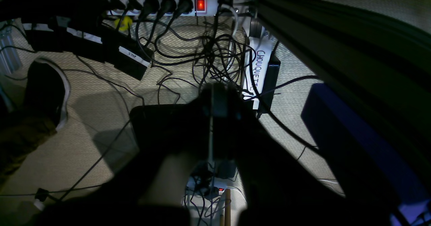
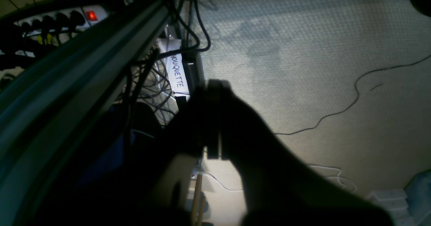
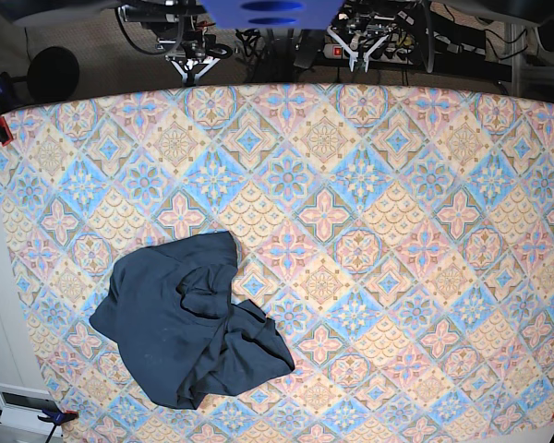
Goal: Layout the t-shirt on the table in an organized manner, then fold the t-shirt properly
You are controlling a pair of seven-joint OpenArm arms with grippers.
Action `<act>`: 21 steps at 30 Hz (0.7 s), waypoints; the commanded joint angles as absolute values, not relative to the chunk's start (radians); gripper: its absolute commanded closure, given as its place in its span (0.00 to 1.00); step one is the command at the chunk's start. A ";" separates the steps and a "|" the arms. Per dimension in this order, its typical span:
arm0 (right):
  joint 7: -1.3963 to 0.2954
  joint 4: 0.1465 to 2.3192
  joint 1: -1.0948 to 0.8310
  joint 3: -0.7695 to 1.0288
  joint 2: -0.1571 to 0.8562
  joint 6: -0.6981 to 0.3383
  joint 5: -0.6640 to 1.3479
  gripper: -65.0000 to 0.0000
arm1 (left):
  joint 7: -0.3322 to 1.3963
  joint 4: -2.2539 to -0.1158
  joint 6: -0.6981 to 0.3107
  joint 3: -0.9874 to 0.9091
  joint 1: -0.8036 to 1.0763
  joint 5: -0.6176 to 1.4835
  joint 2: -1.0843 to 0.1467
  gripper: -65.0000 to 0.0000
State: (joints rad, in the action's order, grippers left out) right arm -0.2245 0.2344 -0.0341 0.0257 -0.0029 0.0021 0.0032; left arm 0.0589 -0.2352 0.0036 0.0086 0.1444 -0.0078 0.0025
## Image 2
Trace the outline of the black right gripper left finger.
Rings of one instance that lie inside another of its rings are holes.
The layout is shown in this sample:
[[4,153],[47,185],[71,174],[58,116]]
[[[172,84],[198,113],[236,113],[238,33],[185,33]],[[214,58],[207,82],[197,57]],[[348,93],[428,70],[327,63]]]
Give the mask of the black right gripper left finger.
[[186,211],[193,170],[204,148],[216,154],[216,86],[198,87],[186,105],[131,165],[133,218],[142,226],[193,226]]

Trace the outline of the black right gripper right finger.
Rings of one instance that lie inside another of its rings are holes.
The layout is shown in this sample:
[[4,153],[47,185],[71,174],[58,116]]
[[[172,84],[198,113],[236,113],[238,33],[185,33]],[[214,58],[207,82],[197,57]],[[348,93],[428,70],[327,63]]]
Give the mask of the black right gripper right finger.
[[228,81],[211,79],[220,152],[237,169],[247,214],[242,226],[392,226],[383,209],[324,179],[272,133]]

